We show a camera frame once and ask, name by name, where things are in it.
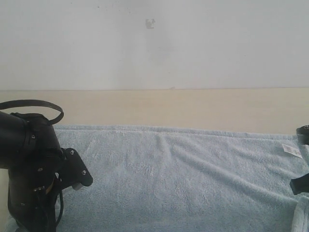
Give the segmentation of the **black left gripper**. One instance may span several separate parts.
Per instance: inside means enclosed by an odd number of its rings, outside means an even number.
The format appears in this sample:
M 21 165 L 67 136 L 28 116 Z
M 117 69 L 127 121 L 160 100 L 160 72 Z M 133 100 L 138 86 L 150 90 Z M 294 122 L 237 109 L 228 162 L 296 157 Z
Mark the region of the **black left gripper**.
M 55 204 L 62 199 L 56 174 L 64 160 L 53 125 L 41 114 L 7 115 L 8 210 L 28 232 L 54 232 L 61 220 Z

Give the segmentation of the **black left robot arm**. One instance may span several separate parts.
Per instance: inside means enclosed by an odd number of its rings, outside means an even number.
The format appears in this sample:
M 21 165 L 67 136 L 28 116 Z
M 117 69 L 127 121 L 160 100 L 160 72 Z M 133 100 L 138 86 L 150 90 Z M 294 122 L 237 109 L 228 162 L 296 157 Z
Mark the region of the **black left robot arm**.
M 9 175 L 8 210 L 28 232 L 54 232 L 62 213 L 60 170 L 65 161 L 53 125 L 41 114 L 1 113 L 0 167 Z

